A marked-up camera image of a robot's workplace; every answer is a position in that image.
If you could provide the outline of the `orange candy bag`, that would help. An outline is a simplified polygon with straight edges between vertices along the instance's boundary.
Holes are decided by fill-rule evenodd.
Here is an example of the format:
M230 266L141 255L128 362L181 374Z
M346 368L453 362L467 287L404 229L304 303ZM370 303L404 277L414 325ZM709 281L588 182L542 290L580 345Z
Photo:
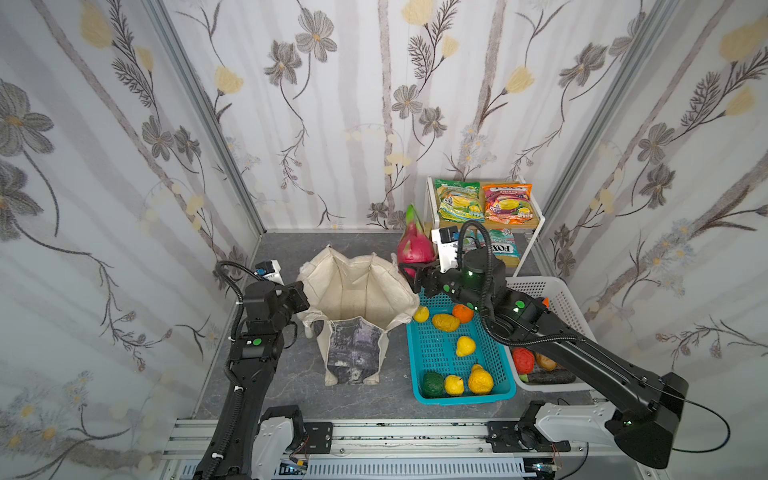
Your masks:
M531 202L531 184L488 184L485 195L485 219L505 225L520 225L532 220L535 210Z

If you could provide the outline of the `green candy bag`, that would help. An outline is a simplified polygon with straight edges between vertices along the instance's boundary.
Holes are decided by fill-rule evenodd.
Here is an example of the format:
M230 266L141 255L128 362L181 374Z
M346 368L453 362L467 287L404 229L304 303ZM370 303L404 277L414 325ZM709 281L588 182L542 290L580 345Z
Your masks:
M442 220L464 223L469 220L484 221L479 182L455 180L434 181L438 214Z

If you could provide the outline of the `cream canvas tote bag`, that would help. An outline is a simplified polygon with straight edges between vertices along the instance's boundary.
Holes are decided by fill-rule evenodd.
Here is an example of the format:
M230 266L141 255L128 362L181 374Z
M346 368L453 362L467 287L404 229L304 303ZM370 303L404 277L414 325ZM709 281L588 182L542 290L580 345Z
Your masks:
M317 341L325 385L376 385L389 332L411 322L420 300L390 261L375 254L349 258L326 247L300 269L310 307L300 313Z

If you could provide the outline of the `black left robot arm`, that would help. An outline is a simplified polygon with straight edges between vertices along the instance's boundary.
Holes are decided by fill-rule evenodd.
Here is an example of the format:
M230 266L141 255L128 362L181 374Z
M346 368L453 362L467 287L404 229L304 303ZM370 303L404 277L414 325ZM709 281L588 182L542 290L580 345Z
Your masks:
M224 408L195 479L270 479L287 450L306 442L296 405L262 413L285 345L284 329L309 309L303 283L281 285L234 261L215 271L236 295L224 374L229 382Z

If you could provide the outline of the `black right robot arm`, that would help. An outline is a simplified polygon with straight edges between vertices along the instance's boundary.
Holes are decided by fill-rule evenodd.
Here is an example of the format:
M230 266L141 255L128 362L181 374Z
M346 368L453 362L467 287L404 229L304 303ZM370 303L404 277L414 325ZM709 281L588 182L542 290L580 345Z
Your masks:
M563 420L546 427L546 407L540 405L533 426L539 435L554 442L607 440L647 467L668 466L689 389L686 380L674 372L660 376L620 358L571 328L542 301L511 289L506 267L489 245L459 250L457 263L446 271L436 261L401 262L398 268L415 293L446 294L478 314L494 341L510 348L528 347L555 361L613 407L592 435L588 426L571 428Z

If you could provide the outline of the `pink dragon fruit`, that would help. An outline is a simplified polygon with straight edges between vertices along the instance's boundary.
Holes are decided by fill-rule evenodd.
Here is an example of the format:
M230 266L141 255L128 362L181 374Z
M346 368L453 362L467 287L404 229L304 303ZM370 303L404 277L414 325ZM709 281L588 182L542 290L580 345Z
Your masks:
M397 261L401 273L408 279L415 277L411 264L427 264L437 260L434 245L413 204L405 212L404 233L397 246Z

